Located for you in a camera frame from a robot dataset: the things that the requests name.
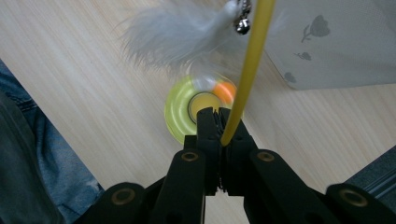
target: cat toy wand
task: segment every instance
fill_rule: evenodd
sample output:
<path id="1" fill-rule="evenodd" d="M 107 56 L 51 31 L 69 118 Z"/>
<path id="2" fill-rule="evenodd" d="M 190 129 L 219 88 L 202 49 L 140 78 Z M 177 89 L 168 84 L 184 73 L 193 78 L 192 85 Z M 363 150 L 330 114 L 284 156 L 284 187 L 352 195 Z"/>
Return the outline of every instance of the cat toy wand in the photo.
<path id="1" fill-rule="evenodd" d="M 275 0 L 257 1 L 256 13 L 254 15 L 254 22 L 251 28 L 251 36 L 247 45 L 247 54 L 242 69 L 241 79 L 237 88 L 230 117 L 220 139 L 220 142 L 224 147 L 227 146 L 233 138 L 233 134 L 238 127 L 239 120 L 242 117 L 242 113 L 247 103 L 248 96 L 257 73 L 260 58 L 262 57 L 262 49 L 265 44 L 274 6 Z"/>

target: blue jeans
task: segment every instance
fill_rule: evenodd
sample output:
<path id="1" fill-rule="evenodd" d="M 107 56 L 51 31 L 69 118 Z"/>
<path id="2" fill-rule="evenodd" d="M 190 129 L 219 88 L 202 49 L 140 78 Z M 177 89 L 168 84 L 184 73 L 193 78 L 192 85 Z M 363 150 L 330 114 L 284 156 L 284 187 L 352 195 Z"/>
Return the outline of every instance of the blue jeans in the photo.
<path id="1" fill-rule="evenodd" d="M 0 223 L 73 223 L 103 193 L 0 60 Z"/>

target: black mechanical arm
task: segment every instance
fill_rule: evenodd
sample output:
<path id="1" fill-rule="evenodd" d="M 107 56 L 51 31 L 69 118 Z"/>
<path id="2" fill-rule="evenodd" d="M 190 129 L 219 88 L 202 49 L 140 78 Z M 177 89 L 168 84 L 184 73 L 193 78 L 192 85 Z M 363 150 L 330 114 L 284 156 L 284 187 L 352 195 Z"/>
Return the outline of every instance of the black mechanical arm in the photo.
<path id="1" fill-rule="evenodd" d="M 218 189 L 244 197 L 250 223 L 396 223 L 395 214 L 362 189 L 337 184 L 321 194 L 309 188 L 278 154 L 258 149 L 242 121 L 222 147 L 229 113 L 201 110 L 197 134 L 186 136 L 166 177 L 146 189 L 111 187 L 76 223 L 204 223 L 205 196 Z"/>

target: metal bolt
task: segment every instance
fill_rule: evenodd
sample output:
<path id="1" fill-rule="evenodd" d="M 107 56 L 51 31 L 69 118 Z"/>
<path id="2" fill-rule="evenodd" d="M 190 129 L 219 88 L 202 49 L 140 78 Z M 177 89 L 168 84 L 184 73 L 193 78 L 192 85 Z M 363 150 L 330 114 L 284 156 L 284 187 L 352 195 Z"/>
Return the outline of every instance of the metal bolt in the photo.
<path id="1" fill-rule="evenodd" d="M 357 207 L 364 207 L 369 204 L 366 198 L 352 189 L 341 189 L 339 195 L 344 201 Z"/>
<path id="2" fill-rule="evenodd" d="M 196 161 L 198 158 L 199 156 L 195 152 L 186 152 L 181 155 L 181 159 L 183 161 Z"/>
<path id="3" fill-rule="evenodd" d="M 115 205 L 125 205 L 134 200 L 135 192 L 133 189 L 119 189 L 111 196 L 111 202 Z"/>
<path id="4" fill-rule="evenodd" d="M 275 157 L 269 152 L 259 152 L 257 157 L 262 161 L 273 161 Z"/>

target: person's leg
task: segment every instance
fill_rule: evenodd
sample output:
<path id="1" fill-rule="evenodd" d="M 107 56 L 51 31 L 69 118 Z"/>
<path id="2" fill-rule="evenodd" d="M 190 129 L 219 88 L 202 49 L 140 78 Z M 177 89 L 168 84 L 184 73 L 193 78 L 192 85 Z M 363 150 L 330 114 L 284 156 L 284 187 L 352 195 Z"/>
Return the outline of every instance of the person's leg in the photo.
<path id="1" fill-rule="evenodd" d="M 1 60 L 0 91 L 17 105 L 27 120 L 33 132 L 36 160 L 44 186 L 66 223 L 74 222 L 96 201 L 103 189 Z"/>
<path id="2" fill-rule="evenodd" d="M 0 218 L 4 223 L 63 223 L 43 185 L 35 137 L 22 112 L 0 92 Z"/>

